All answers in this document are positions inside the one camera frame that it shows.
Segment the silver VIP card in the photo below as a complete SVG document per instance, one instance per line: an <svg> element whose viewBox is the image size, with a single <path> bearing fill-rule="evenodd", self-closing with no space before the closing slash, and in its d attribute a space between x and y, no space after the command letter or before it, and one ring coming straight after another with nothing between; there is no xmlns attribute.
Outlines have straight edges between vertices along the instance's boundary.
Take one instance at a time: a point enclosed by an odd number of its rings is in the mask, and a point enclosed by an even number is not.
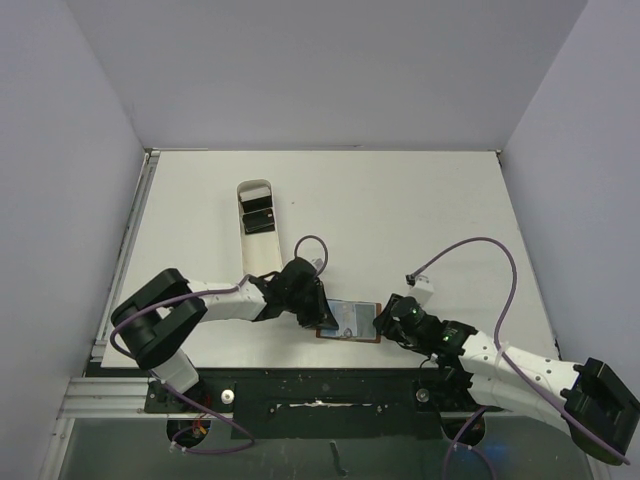
<svg viewBox="0 0 640 480"><path fill-rule="evenodd" d="M338 328L336 330L322 329L321 335L323 337L348 339L358 333L355 302L330 300L329 307Z"/></svg>

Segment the brown leather card holder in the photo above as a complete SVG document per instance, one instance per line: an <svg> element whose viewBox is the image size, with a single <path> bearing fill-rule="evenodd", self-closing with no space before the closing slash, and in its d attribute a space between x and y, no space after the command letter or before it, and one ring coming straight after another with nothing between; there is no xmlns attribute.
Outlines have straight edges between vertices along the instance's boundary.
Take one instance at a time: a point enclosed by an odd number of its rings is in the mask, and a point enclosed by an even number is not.
<svg viewBox="0 0 640 480"><path fill-rule="evenodd" d="M356 303L356 319L358 333L352 338L338 339L326 338L321 335L321 330L316 331L316 337L319 339L338 340L357 343L379 343L381 341L380 334L377 332L373 322L381 313L382 307L379 303L371 302L355 302Z"/></svg>

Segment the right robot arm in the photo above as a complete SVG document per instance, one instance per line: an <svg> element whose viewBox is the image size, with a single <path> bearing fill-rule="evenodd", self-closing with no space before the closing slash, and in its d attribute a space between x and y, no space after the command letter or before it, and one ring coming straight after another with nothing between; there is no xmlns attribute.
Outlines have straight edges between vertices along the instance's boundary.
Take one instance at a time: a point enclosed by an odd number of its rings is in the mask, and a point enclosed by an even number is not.
<svg viewBox="0 0 640 480"><path fill-rule="evenodd" d="M572 363L496 345L470 325L426 313L411 296L392 295L373 325L386 339L435 359L452 406L511 411L567 433L603 463L627 463L639 401L606 363Z"/></svg>

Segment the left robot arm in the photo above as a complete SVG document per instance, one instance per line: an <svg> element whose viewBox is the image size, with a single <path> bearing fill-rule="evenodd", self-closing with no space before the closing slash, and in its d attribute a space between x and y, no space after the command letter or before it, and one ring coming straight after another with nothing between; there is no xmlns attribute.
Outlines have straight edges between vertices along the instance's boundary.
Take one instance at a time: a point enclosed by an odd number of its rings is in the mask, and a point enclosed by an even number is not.
<svg viewBox="0 0 640 480"><path fill-rule="evenodd" d="M299 257L281 271L218 286L190 281L178 269L168 268L113 311L109 342L167 387L168 399L177 408L190 411L204 395L199 373L182 350L196 326L223 320L260 322L286 312L303 328L336 330L319 275L312 263Z"/></svg>

